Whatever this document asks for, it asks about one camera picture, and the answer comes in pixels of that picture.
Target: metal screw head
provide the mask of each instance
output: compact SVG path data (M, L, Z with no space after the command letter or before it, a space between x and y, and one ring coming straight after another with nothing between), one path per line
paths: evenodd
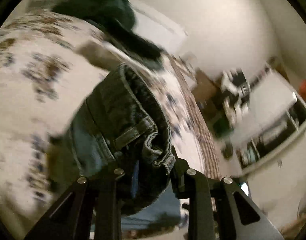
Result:
M114 173L115 173L116 175L122 175L122 174L124 173L124 170L121 169L121 168L117 168L117 169L114 170Z
M224 181L226 184L232 184L232 183L233 183L233 180L232 180L232 178L230 178L230 177L225 177L225 178L223 179L223 181Z
M195 174L196 174L196 170L194 170L194 169L188 169L188 170L186 171L186 173L187 173L188 175L195 175Z
M78 178L77 183L84 184L84 183L86 183L86 181L87 181L87 179L85 177L80 177L80 178Z

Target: denim jeans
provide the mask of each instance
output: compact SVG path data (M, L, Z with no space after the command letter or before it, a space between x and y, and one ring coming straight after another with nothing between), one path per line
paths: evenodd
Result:
M175 163L168 121L142 78L120 65L85 99L59 141L50 178L62 191L78 176L91 177L111 163L125 171L130 198L122 214L154 202Z

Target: white wall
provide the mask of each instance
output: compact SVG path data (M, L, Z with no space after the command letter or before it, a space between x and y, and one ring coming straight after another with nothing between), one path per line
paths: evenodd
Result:
M306 24L287 0L261 0L277 34L284 63L306 78Z
M302 78L288 67L285 71L298 89ZM248 183L253 201L277 228L296 220L300 202L306 202L306 130L276 158L251 173Z
M263 67L279 47L259 0L139 0L185 28L181 52L197 56L195 67L211 77L242 68L247 77Z

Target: floral bedsheet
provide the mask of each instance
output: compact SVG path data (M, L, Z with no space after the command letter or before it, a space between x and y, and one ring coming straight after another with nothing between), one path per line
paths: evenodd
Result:
M108 71L76 51L102 44L89 23L47 10L28 13L0 30L0 218L22 239L51 205L47 180L50 138L67 128L74 112ZM139 68L172 128L172 144L191 168L206 172L187 103L169 58L165 71Z

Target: shelf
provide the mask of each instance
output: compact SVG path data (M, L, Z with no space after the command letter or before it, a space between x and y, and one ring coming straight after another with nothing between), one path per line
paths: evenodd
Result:
M274 139L270 140L265 145L265 149L261 149L258 145L257 139L263 134L278 127L279 123L286 122L287 126ZM265 163L275 158L283 149L290 145L304 130L306 129L306 103L297 95L297 102L287 111L283 116L271 125L265 131L256 137L251 138L253 147L258 154L259 159L249 166L243 166L240 162L243 175L247 175Z

